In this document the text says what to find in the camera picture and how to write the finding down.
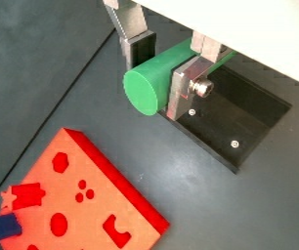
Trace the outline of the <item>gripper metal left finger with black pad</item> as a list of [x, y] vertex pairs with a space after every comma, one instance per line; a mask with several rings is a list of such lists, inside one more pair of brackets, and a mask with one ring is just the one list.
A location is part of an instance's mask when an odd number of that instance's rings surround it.
[[156, 33], [148, 28], [142, 6], [133, 0], [102, 0], [120, 36], [126, 68], [132, 69], [154, 56]]

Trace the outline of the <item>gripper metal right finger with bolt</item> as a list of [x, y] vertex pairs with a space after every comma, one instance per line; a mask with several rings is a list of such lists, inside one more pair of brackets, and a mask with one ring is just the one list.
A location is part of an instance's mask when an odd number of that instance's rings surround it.
[[213, 88], [209, 74], [234, 56], [234, 51], [212, 38], [194, 31], [190, 49], [197, 53], [173, 70], [166, 117], [176, 121], [190, 109], [193, 98], [205, 98]]

